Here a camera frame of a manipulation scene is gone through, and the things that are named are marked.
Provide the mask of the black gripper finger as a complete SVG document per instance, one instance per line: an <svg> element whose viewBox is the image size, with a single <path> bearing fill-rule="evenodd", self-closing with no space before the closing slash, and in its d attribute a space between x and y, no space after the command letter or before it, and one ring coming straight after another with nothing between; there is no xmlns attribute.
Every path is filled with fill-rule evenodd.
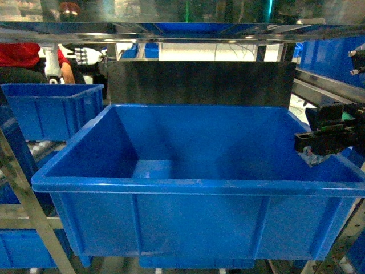
<svg viewBox="0 0 365 274"><path fill-rule="evenodd" d="M312 131L295 134L294 149L304 152L309 148L313 154L326 156L342 152L356 143L356 133L351 130Z"/></svg>
<svg viewBox="0 0 365 274"><path fill-rule="evenodd" d="M307 108L305 115L312 131L325 131L327 127L345 128L353 126L355 118L344 110L345 105L334 103Z"/></svg>

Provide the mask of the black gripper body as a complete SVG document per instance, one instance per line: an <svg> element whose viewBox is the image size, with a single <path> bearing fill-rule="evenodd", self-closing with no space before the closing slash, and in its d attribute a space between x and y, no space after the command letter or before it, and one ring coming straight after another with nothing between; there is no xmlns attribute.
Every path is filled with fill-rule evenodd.
<svg viewBox="0 0 365 274"><path fill-rule="evenodd" d="M352 107L354 108L352 114L356 119L354 147L360 155L364 156L364 104L353 104Z"/></svg>

